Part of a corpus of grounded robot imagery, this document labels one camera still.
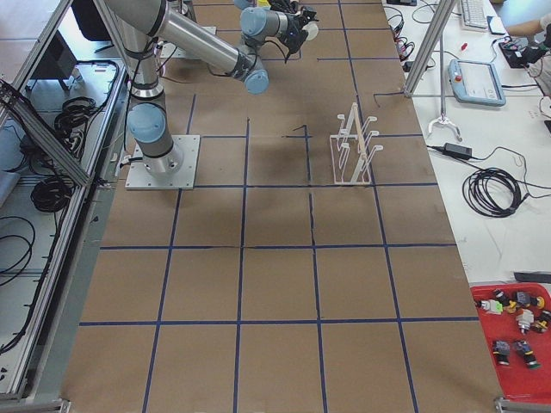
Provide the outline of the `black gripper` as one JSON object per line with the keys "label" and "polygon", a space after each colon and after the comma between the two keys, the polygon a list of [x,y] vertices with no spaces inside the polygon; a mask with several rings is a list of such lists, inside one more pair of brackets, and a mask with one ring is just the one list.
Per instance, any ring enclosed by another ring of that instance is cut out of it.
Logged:
{"label": "black gripper", "polygon": [[287,28],[282,34],[282,44],[288,52],[298,52],[306,42],[306,33],[302,28],[309,22],[318,22],[317,11],[314,8],[301,8],[294,15],[286,14]]}

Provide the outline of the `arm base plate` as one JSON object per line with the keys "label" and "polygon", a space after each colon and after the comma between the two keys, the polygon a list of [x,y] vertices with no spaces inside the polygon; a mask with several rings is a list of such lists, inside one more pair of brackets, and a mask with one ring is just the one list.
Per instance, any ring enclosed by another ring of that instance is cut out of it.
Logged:
{"label": "arm base plate", "polygon": [[129,190],[191,190],[195,185],[196,167],[200,152],[199,135],[172,135],[173,147],[164,157],[145,156],[136,145],[126,179]]}

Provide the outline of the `person hand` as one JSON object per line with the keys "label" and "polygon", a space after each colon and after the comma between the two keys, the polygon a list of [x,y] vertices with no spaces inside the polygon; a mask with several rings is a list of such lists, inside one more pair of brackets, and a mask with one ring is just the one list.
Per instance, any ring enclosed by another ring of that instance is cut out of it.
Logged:
{"label": "person hand", "polygon": [[548,14],[542,16],[540,18],[539,22],[540,22],[540,26],[541,26],[542,31],[546,31],[548,25],[551,24],[551,14],[548,13]]}

